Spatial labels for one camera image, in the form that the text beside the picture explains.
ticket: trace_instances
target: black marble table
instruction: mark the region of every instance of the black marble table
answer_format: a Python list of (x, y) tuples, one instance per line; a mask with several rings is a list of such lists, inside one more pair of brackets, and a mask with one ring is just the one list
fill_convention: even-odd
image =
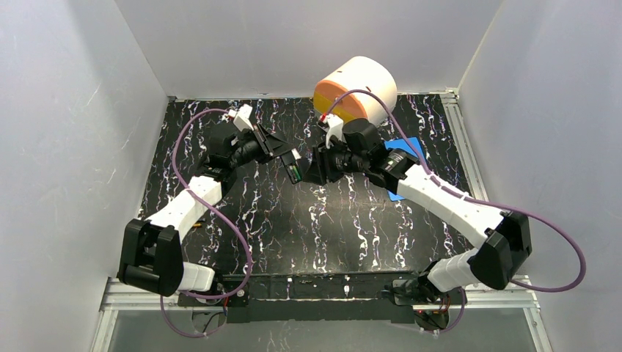
[[(171, 167), (180, 129), (206, 108), (253, 107), (252, 122), (279, 129), (304, 156), (323, 137), (310, 98), (263, 100), (187, 100), (168, 105), (140, 216), (162, 209), (182, 191)], [(438, 95), (401, 95), (394, 114), (409, 136), (420, 139), (433, 171), (468, 190), (452, 132)], [(187, 180), (206, 151), (218, 114), (195, 122), (180, 147), (180, 171)], [(380, 128), (385, 140), (399, 139), (392, 123)], [(345, 273), (420, 270), (430, 261), (461, 253), (465, 239), (419, 205), (391, 202), (387, 191), (362, 175), (346, 176), (327, 186), (291, 185), (280, 163), (248, 164), (238, 183), (217, 208), (246, 234), (255, 262), (254, 274)], [(211, 213), (202, 228), (182, 243), (183, 256), (223, 274), (242, 274), (244, 251), (231, 231)]]

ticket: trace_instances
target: white wall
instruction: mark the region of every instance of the white wall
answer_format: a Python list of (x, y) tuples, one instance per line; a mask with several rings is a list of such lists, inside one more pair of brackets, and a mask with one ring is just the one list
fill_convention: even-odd
[[(622, 4), (506, 1), (460, 91), (492, 199), (546, 214), (585, 251), (567, 293), (538, 294), (556, 351), (619, 351), (622, 290)], [(577, 274), (570, 247), (533, 225), (537, 285)]]
[(168, 95), (311, 96), (353, 56), (401, 92), (457, 87), (501, 0), (117, 0)]
[(167, 98), (114, 1), (0, 7), (0, 350), (87, 351)]

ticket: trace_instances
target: gray floor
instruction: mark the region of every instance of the gray floor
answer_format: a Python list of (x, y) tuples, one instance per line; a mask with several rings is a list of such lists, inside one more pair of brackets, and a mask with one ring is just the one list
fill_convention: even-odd
[[(190, 312), (170, 312), (193, 332)], [(110, 351), (535, 351), (522, 309), (468, 309), (434, 339), (386, 321), (271, 321), (228, 324), (207, 339), (171, 331), (158, 311), (119, 313)]]

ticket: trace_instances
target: cylindrical container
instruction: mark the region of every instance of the cylindrical container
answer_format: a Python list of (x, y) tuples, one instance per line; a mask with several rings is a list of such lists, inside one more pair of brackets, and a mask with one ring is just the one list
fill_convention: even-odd
[[(319, 114), (324, 114), (340, 95), (352, 89), (372, 92), (390, 110), (395, 108), (398, 99), (398, 88), (391, 73), (372, 59), (355, 56), (315, 86), (313, 107)], [(371, 96), (362, 93), (350, 94), (335, 106), (332, 113), (343, 122), (362, 117), (376, 126), (387, 118), (382, 106)]]

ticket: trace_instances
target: blue mat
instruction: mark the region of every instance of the blue mat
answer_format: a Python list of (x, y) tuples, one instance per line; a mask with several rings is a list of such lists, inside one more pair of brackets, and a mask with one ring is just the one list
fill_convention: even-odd
[[(412, 143), (412, 145), (414, 145), (414, 147), (417, 148), (417, 151), (423, 154), (423, 150), (421, 150), (421, 145), (419, 145), (419, 140), (416, 137), (409, 138), (409, 141)], [(395, 141), (385, 142), (384, 146), (387, 148), (393, 148), (393, 149), (403, 149), (408, 154), (414, 155), (415, 157), (417, 157), (412, 151), (412, 149), (410, 149), (410, 147), (407, 145), (406, 141), (404, 141), (403, 139), (396, 139)], [(389, 193), (389, 198), (391, 199), (392, 202), (404, 199), (404, 197), (398, 196), (397, 194), (393, 194), (390, 191), (387, 191), (387, 192)]]

